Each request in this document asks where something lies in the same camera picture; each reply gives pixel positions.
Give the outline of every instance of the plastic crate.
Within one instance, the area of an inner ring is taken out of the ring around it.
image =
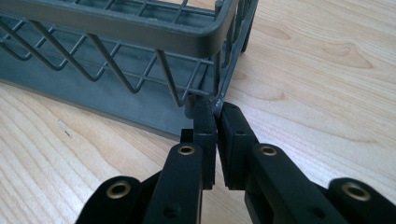
[[[219,113],[258,0],[0,1],[0,80],[161,134]]]

